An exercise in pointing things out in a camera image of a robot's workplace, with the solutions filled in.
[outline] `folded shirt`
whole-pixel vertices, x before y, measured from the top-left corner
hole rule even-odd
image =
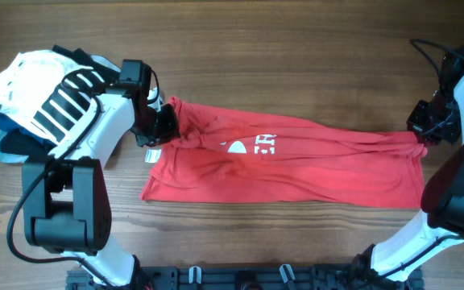
[[[142,200],[420,206],[427,149],[412,132],[334,129],[177,97],[169,103],[180,138],[162,146]]]

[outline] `black base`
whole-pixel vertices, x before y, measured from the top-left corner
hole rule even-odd
[[[297,290],[349,290],[363,286],[366,281],[355,280],[350,288],[346,283],[343,265],[316,265],[313,267],[294,267]],[[255,276],[263,290],[288,290],[278,267],[260,268],[202,268],[201,284],[189,284],[189,269],[177,267],[143,267],[143,271],[153,280],[153,290],[242,290],[240,278],[245,273]],[[97,289],[85,271],[68,271],[66,290]],[[362,290],[382,290],[366,286]],[[423,290],[424,281],[420,268],[416,269],[406,282],[398,283],[397,290]]]

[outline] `wooden table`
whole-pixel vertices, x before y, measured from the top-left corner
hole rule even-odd
[[[142,59],[163,91],[191,102],[394,131],[437,89],[409,38],[464,44],[464,1],[4,5],[0,72],[18,52],[59,44],[116,63]],[[456,148],[431,148],[426,178]],[[348,263],[416,213],[320,202],[146,204],[139,200],[151,168],[144,155],[126,134],[105,171],[112,233],[143,265]],[[31,265],[7,250],[20,180],[20,166],[0,164],[0,288],[61,289],[71,263]],[[25,253],[48,256],[24,242],[21,218],[15,236]],[[424,271],[427,289],[464,289],[464,244]]]

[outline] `robotic arm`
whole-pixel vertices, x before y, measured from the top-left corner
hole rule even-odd
[[[424,143],[442,139],[453,143],[461,133],[464,142],[464,47],[446,51],[437,70],[439,90],[431,102],[420,101],[408,119],[408,129]],[[49,157],[30,158],[23,165],[21,205],[27,241],[80,263],[89,273],[69,273],[67,288],[417,290],[423,288],[419,266],[464,242],[463,145],[427,183],[415,218],[386,242],[368,247],[350,265],[140,267],[110,235],[112,217],[102,168],[129,129],[139,146],[177,137],[172,107],[148,101],[155,99],[155,93],[146,93],[150,75],[151,69],[142,61],[124,60],[119,80],[93,97],[88,113],[72,128],[74,140],[58,146]],[[72,188],[73,201],[54,201],[51,193],[64,188]]]

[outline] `red t-shirt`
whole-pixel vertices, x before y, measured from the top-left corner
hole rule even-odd
[[[145,201],[420,206],[427,150],[411,132],[333,129],[177,97],[169,103],[181,137],[162,146],[141,194]]]

